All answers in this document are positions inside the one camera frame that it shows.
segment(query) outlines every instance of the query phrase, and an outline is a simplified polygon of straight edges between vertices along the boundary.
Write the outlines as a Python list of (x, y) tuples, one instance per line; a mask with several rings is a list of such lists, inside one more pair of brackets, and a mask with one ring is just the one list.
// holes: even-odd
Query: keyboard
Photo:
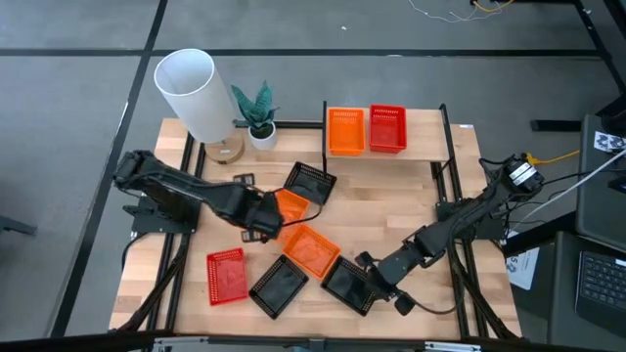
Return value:
[(626, 259), (580, 253), (576, 313), (618, 335), (626, 335)]

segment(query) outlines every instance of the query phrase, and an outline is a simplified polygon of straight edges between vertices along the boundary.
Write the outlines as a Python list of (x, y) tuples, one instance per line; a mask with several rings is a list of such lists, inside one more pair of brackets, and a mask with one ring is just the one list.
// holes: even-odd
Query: potted plant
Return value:
[(263, 81), (263, 86), (256, 94), (254, 103), (246, 97), (239, 87), (231, 85), (237, 99), (239, 111), (247, 122), (247, 134), (252, 145), (258, 150), (270, 151), (276, 146), (276, 125), (272, 109), (272, 89)]

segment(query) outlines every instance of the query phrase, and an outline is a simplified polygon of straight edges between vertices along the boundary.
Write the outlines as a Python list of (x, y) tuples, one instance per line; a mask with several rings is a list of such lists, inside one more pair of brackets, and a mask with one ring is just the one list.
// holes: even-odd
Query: gray floor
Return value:
[[(462, 1), (413, 1), (434, 16), (471, 12)], [(157, 3), (0, 0), (0, 48), (142, 48)], [(626, 77), (626, 40), (602, 3), (585, 3)], [(445, 23), (405, 0), (170, 0), (156, 47), (590, 49), (593, 42), (573, 7), (560, 5), (513, 4), (484, 21)], [(150, 62), (125, 150), (152, 148), (161, 119), (174, 116), (152, 81), (157, 62)], [(0, 58), (0, 214), (39, 227), (34, 237), (0, 236), (0, 340), (40, 337), (49, 328), (137, 64), (136, 58)], [(216, 64), (226, 83), (246, 91), (267, 79), (279, 119), (319, 120), (323, 100), (412, 108), (446, 103), (452, 122), (475, 126), (489, 158), (577, 150), (578, 134), (532, 133), (528, 121), (582, 118), (618, 94), (599, 60), (219, 57)], [(541, 167), (549, 179), (576, 170), (575, 158)], [(539, 200), (568, 185), (547, 188)], [(108, 326), (131, 224), (121, 207), (130, 202), (111, 191), (70, 334)], [(566, 198), (536, 219), (574, 204)], [(550, 254), (542, 249), (533, 290), (514, 290), (524, 335), (535, 341), (545, 341), (550, 278), (543, 274)]]

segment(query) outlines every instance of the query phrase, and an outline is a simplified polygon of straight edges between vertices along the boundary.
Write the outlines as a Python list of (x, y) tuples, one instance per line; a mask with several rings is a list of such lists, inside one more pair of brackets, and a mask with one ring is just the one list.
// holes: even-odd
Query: white cable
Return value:
[(434, 20), (442, 20), (448, 23), (458, 23), (458, 22), (470, 22), (470, 21), (475, 21), (475, 20), (485, 20), (488, 19), (494, 15), (500, 15), (502, 14), (502, 8), (500, 7), (500, 3), (498, 3), (497, 1), (495, 2), (498, 5), (498, 12), (495, 13), (491, 13), (487, 16), (483, 16), (483, 17), (477, 17), (477, 18), (472, 18), (472, 16), (476, 13), (476, 10), (478, 10), (478, 8), (476, 6), (474, 6), (473, 11), (471, 12), (471, 14), (469, 14), (469, 16), (467, 16), (466, 18), (462, 18), (459, 17), (458, 15), (456, 15), (455, 13), (453, 13), (452, 11), (448, 12), (448, 14), (454, 16), (455, 18), (457, 18), (456, 20), (448, 20), (439, 16), (431, 16), (428, 12), (419, 9), (417, 6), (415, 6), (415, 4), (413, 3), (412, 0), (407, 0), (409, 2), (409, 4), (411, 4), (411, 7), (413, 8), (413, 10), (420, 12), (424, 15), (426, 15), (428, 18), (430, 19), (434, 19)]
[[(578, 181), (577, 184), (575, 184), (574, 186), (570, 187), (567, 189), (567, 191), (561, 193), (560, 195), (558, 195), (557, 197), (552, 198), (552, 200), (549, 200), (545, 203), (543, 203), (542, 205), (536, 207), (533, 211), (529, 212), (526, 216), (524, 216), (523, 219), (520, 220), (520, 222), (526, 220), (527, 218), (529, 218), (530, 216), (532, 216), (533, 214), (535, 214), (537, 211), (545, 208), (546, 206), (550, 205), (551, 203), (559, 200), (561, 197), (567, 195), (569, 192), (575, 190), (576, 188), (578, 188), (580, 185), (584, 184), (585, 182), (587, 182), (587, 180), (589, 180), (590, 178), (596, 176), (597, 173), (599, 173), (600, 171), (602, 171), (604, 168), (606, 168), (607, 166), (611, 165), (614, 161), (618, 160), (620, 157), (626, 155), (626, 150), (623, 150), (620, 154), (614, 156), (611, 160), (605, 162), (604, 164), (602, 164), (599, 168), (597, 168), (594, 172), (592, 172), (591, 174), (589, 174), (589, 176), (585, 177), (584, 179)], [(512, 229), (511, 231), (515, 230), (517, 228), (517, 226), (519, 226), (520, 223), (517, 223)]]

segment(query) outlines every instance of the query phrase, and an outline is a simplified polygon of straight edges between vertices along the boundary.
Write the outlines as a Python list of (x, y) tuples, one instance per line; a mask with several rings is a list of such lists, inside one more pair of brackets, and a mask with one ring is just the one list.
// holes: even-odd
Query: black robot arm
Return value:
[[(415, 303), (407, 292), (397, 287), (400, 281), (416, 267), (427, 268), (432, 265), (446, 253), (446, 248), (461, 233), (499, 210), (506, 202), (527, 201), (541, 191), (544, 178), (524, 160), (511, 156), (496, 164), (500, 165), (499, 169), (490, 171), (486, 168), (485, 160), (481, 160), (491, 182), (480, 196), (464, 200), (446, 220), (418, 229), (402, 242), (400, 248), (382, 260), (374, 259), (369, 252), (356, 257), (356, 262), (366, 270), (368, 287), (378, 298), (389, 301), (397, 297), (396, 309), (403, 315), (408, 314)], [(453, 269), (462, 277), (463, 274), (467, 275), (456, 253), (451, 255), (455, 259), (453, 262), (458, 263)], [(477, 299), (481, 298), (475, 287), (469, 287), (469, 293), (472, 296), (477, 294)]]
[(167, 166), (148, 151), (126, 153), (113, 174), (123, 191), (140, 191), (172, 217), (182, 214), (184, 198), (194, 198), (230, 224), (275, 239), (283, 227), (276, 196), (239, 182), (210, 183)]

